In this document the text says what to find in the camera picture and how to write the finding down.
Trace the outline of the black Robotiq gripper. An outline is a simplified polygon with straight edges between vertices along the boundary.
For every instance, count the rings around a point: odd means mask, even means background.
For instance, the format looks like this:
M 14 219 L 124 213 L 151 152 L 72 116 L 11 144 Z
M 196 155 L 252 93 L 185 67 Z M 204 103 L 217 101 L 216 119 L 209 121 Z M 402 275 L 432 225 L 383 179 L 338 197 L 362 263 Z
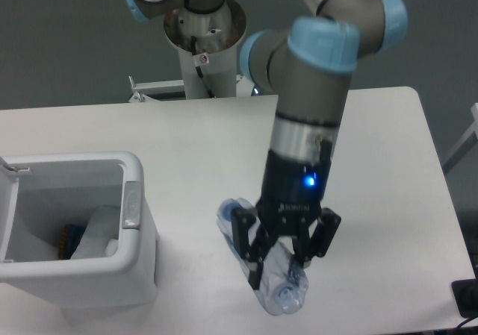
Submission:
M 331 165 L 330 148 L 322 149 L 313 162 L 268 151 L 256 207 L 236 207 L 231 215 L 235 251 L 252 264 L 252 289 L 260 288 L 264 261 L 280 236 L 292 237 L 294 259 L 301 267 L 326 255 L 341 223 L 337 213 L 320 206 Z

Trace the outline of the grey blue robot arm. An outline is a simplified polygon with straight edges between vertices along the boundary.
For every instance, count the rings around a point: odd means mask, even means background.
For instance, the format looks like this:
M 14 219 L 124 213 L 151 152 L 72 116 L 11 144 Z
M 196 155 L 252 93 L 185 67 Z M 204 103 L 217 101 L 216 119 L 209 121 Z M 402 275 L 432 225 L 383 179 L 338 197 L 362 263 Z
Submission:
M 278 96 L 260 199 L 232 213 L 233 244 L 250 286 L 260 287 L 281 237 L 292 239 L 299 264 L 322 257 L 341 221 L 320 203 L 351 78 L 360 57 L 404 38 L 403 1 L 304 0 L 309 17 L 286 31 L 252 36 L 234 0 L 125 1 L 139 21 L 163 17 L 188 99 L 234 96 L 237 72 Z

